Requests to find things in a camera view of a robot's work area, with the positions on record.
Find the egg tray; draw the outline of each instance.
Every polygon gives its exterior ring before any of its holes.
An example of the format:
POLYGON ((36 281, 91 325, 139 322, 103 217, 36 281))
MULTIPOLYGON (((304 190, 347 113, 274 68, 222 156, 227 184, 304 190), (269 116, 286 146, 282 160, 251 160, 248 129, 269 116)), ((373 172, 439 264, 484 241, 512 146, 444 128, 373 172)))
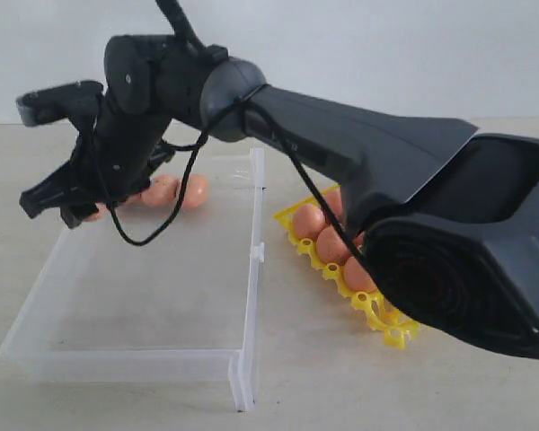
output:
MULTIPOLYGON (((330 187, 322 191, 322 194, 338 187, 330 187)), ((369 294, 350 290, 343 281, 342 268, 337 263, 321 262, 317 256, 314 241, 309 238, 298 240, 294 236, 292 217, 298 208, 308 203, 317 206, 315 198, 310 197, 276 213, 274 219, 286 230, 287 238, 296 246, 297 254, 309 256, 312 268, 322 271, 325 280, 334 280, 338 287, 338 293, 344 298, 350 298, 351 307, 354 310, 365 312, 367 326, 371 330, 379 330, 384 333, 386 346, 405 349, 407 341, 417 337, 420 324, 392 307, 379 291, 369 294)))

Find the white wall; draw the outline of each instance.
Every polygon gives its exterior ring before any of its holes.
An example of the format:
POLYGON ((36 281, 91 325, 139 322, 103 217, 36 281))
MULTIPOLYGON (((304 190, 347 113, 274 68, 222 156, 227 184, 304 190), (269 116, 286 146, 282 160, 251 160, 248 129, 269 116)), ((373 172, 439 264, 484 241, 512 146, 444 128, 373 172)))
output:
MULTIPOLYGON (((539 0, 182 0, 199 36, 272 84, 414 115, 539 115, 539 0)), ((0 123, 13 99, 103 81, 116 33, 169 31, 153 0, 0 0, 0 123)))

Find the white table surface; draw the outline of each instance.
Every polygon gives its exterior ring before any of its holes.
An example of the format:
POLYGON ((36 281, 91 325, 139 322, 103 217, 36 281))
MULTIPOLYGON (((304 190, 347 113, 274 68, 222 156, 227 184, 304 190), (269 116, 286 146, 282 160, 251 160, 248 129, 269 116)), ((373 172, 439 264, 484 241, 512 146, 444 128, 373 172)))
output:
MULTIPOLYGON (((539 136, 539 119, 476 123, 539 136)), ((167 137, 188 143, 196 136, 174 128, 167 137)), ((74 137, 63 125, 0 126, 0 344, 62 227, 55 211, 28 220, 19 193, 65 160, 74 137)), ((205 152, 248 144, 212 142, 205 152)), ((31 385, 0 359, 0 431, 539 430, 539 362, 427 329, 403 352, 384 347, 333 284, 292 259, 271 215, 307 192, 285 156, 266 155, 257 409, 233 412, 229 389, 219 384, 31 385)))

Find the clear plastic container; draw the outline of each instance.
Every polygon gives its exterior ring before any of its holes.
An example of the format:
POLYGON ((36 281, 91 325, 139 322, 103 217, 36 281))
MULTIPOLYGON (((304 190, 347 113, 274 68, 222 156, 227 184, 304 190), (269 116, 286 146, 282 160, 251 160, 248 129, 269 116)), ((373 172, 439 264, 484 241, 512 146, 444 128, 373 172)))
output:
MULTIPOLYGON (((252 409, 263 168, 262 149, 199 157, 207 203, 145 247, 109 216, 62 232, 0 355, 34 382, 229 381, 236 408, 252 409)), ((141 239, 171 210, 119 217, 141 239)))

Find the yellow plastic tray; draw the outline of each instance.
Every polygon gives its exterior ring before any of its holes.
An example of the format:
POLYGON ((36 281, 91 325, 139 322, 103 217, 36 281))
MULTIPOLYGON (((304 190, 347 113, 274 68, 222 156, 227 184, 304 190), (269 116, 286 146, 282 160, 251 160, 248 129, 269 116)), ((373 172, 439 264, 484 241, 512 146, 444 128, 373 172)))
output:
MULTIPOLYGON (((322 193, 327 193, 338 186, 330 187, 322 193)), ((417 337, 420 324, 405 316, 399 310, 392 307, 379 291, 372 294, 366 292, 353 292, 349 290, 343 281, 342 271, 336 263, 323 263, 317 257, 315 243, 308 239, 298 240, 293 234, 291 223, 292 216, 302 205, 311 203, 317 205, 314 197, 307 198, 297 204, 284 209, 274 215, 274 218, 287 232, 287 238, 296 246, 297 254, 308 255, 312 268, 322 271, 325 280, 334 280, 338 287, 338 293, 344 298, 351 298, 351 306, 354 310, 365 312, 367 326, 372 330, 380 330, 384 333, 386 346, 404 349, 407 340, 417 337)))

